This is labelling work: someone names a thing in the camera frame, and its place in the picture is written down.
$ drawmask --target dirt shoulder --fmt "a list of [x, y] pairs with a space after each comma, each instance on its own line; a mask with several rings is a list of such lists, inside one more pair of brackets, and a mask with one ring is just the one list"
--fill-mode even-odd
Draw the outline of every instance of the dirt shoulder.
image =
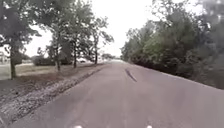
[[0, 81], [0, 116], [7, 124], [11, 124], [100, 71], [104, 66], [101, 64], [76, 69], [65, 68], [60, 73], [21, 76], [13, 81]]

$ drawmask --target paved path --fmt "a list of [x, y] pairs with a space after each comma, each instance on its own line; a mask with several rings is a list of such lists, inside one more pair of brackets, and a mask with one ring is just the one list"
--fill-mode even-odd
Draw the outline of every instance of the paved path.
[[147, 128], [149, 125], [224, 128], [224, 92], [154, 70], [113, 62], [11, 128]]

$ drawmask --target asphalt road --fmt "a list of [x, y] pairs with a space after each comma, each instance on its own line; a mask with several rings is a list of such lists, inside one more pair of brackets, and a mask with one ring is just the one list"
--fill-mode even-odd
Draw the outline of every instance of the asphalt road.
[[76, 126], [224, 128], [224, 92], [154, 70], [112, 62], [11, 128]]

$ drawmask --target tree trunk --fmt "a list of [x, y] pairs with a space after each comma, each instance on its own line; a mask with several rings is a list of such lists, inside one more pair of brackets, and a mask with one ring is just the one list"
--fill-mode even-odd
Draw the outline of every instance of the tree trunk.
[[94, 44], [94, 48], [95, 48], [95, 64], [97, 64], [98, 63], [98, 49], [97, 49], [97, 44], [98, 44], [98, 39], [97, 39], [97, 41], [95, 41], [95, 44]]
[[95, 43], [95, 64], [98, 63], [97, 43]]
[[55, 49], [55, 63], [56, 63], [56, 67], [58, 69], [58, 71], [61, 71], [61, 65], [60, 65], [60, 61], [59, 61], [59, 53], [58, 53], [58, 46]]
[[11, 79], [16, 78], [16, 64], [15, 64], [15, 46], [11, 45], [10, 49], [10, 68], [11, 68]]
[[74, 62], [73, 62], [73, 67], [76, 68], [77, 67], [77, 56], [76, 56], [76, 39], [73, 42], [73, 54], [74, 54]]
[[3, 5], [4, 5], [4, 1], [0, 0], [0, 20], [3, 19]]

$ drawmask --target bush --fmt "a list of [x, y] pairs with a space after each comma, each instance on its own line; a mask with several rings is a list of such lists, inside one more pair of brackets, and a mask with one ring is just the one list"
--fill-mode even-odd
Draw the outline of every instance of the bush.
[[15, 65], [22, 64], [22, 54], [20, 52], [16, 52], [16, 54], [13, 57]]
[[64, 58], [61, 60], [61, 64], [62, 65], [71, 65], [72, 61], [71, 61], [71, 59]]
[[32, 62], [35, 66], [53, 66], [54, 61], [50, 58], [44, 58], [43, 56], [35, 56], [32, 58]]

